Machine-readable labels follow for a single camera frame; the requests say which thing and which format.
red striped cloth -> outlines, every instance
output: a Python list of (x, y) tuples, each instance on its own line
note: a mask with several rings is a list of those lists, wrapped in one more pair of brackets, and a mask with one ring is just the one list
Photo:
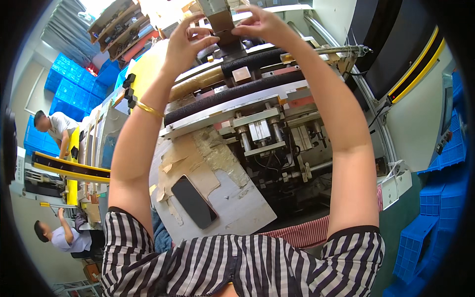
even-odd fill
[[(383, 199), (381, 192), (381, 185), (377, 186), (378, 207), (383, 210)], [(295, 225), (287, 228), (282, 228), (274, 231), (261, 233), (270, 237), (280, 237), (285, 239), (291, 246), (295, 248), (310, 248), (326, 241), (329, 217), (306, 222), (300, 225)]]

striped shirt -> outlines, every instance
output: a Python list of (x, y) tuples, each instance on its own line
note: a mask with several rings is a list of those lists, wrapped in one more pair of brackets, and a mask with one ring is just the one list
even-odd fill
[(228, 282), (242, 297), (368, 296), (384, 255), (375, 226), (336, 232), (322, 260), (264, 235), (195, 238), (159, 254), (142, 224), (116, 207), (105, 229), (105, 296), (210, 296)]

yellow panel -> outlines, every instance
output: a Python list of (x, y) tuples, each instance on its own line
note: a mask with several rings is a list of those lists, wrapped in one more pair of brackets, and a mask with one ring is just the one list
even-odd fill
[(61, 174), (61, 175), (67, 175), (69, 179), (76, 179), (78, 181), (85, 181), (85, 182), (99, 182), (99, 183), (109, 183), (110, 179), (107, 177), (98, 177), (98, 176), (93, 176), (93, 175), (87, 175), (87, 174), (81, 174), (81, 173), (75, 173), (75, 172), (70, 172), (67, 170), (62, 170), (54, 167), (49, 167), (47, 165), (43, 165), (40, 163), (34, 163), (33, 167), (38, 168), (38, 169), (43, 169), (49, 172)]
[[(74, 132), (71, 134), (71, 137), (69, 138), (69, 147), (67, 149), (71, 151), (73, 147), (76, 147), (79, 150), (79, 127), (74, 130)], [(67, 160), (77, 163), (77, 159), (73, 158), (71, 153), (67, 157)], [(69, 192), (66, 195), (66, 203), (70, 205), (77, 205), (77, 181), (67, 180), (66, 185)]]
[(130, 87), (133, 89), (133, 95), (137, 97), (138, 101), (140, 101), (142, 95), (162, 68), (167, 54), (167, 47), (168, 39), (157, 42), (130, 69), (130, 73), (135, 74), (135, 80), (131, 83)]
[(429, 42), (427, 43), (426, 45), (426, 48), (424, 49), (424, 51), (422, 52), (422, 54), (419, 56), (419, 59), (417, 59), (417, 61), (412, 64), (411, 66), (411, 69), (409, 70), (409, 72), (403, 77), (403, 79), (389, 92), (389, 96), (394, 93), (394, 91), (406, 80), (406, 78), (408, 78), (409, 75), (411, 75), (412, 71), (414, 71), (414, 69), (416, 69), (417, 65), (419, 65), (419, 63), (422, 61), (422, 59), (426, 56), (426, 53), (429, 51), (429, 48), (432, 46), (432, 44), (434, 43), (434, 40), (436, 39), (436, 36), (437, 36), (437, 33), (439, 32), (439, 27), (436, 26), (434, 32), (432, 33), (432, 36), (431, 38), (429, 39)]
[(445, 48), (445, 39), (442, 39), (442, 42), (440, 43), (438, 49), (436, 50), (436, 52), (434, 53), (434, 55), (432, 56), (431, 60), (429, 61), (429, 63), (427, 63), (427, 65), (424, 67), (424, 69), (422, 69), (422, 71), (416, 76), (416, 78), (409, 84), (409, 86), (407, 88), (404, 89), (404, 91), (401, 92), (401, 94), (399, 94), (392, 102), (393, 103), (396, 103), (398, 102), (399, 100), (401, 100), (402, 97), (404, 97), (407, 93), (409, 93), (410, 90), (412, 90), (412, 88), (417, 85), (419, 83), (419, 81), (421, 79), (424, 78), (424, 76), (426, 76), (427, 72), (429, 72), (430, 69), (432, 69), (432, 67), (435, 65), (435, 63), (437, 62), (437, 59), (439, 58), (440, 56), (440, 53), (444, 50)]
[[(58, 159), (58, 158), (55, 158), (55, 157), (52, 157), (50, 155), (40, 153), (40, 152), (35, 152), (35, 155), (36, 156), (41, 156), (41, 157), (44, 157), (44, 158), (47, 158), (47, 159), (55, 160), (55, 161), (58, 161), (58, 162), (62, 162), (62, 163), (67, 164), (67, 165), (69, 165), (70, 162), (73, 162), (73, 161), (61, 160), (61, 159)], [(86, 169), (99, 170), (99, 171), (103, 171), (103, 172), (110, 172), (111, 171), (110, 169), (93, 167), (93, 166), (79, 164), (79, 163), (77, 163), (76, 166), (86, 168)]]

black foam padding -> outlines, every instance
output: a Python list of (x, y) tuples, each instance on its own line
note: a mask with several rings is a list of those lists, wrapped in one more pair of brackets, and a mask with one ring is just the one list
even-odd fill
[(187, 116), (193, 115), (197, 112), (203, 111), (215, 105), (245, 95), (249, 95), (251, 93), (269, 89), (275, 86), (293, 83), (304, 79), (304, 75), (301, 71), (292, 71), (271, 77), (262, 78), (260, 80), (251, 81), (247, 84), (221, 91), (217, 94), (213, 94), (211, 96), (203, 98), (200, 101), (190, 103), (177, 110), (174, 110), (165, 116), (164, 123), (165, 125), (169, 125)]
[(282, 63), (280, 55), (285, 53), (286, 51), (281, 48), (268, 50), (225, 63), (221, 65), (221, 70), (223, 70), (224, 77), (230, 78), (233, 77), (232, 72), (234, 70), (244, 66), (247, 66), (249, 70), (256, 70), (265, 66)]

woman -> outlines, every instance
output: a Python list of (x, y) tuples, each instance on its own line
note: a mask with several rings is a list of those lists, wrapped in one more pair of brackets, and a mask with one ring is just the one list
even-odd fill
[[(363, 112), (351, 91), (279, 17), (256, 6), (232, 33), (260, 37), (292, 54), (307, 79), (333, 148), (327, 243), (318, 260), (283, 239), (219, 235), (153, 251), (148, 175), (163, 110), (176, 77), (219, 38), (188, 28), (172, 34), (166, 60), (125, 123), (112, 161), (102, 284), (106, 296), (367, 296), (384, 243), (376, 169)], [(129, 161), (134, 150), (134, 162)]]

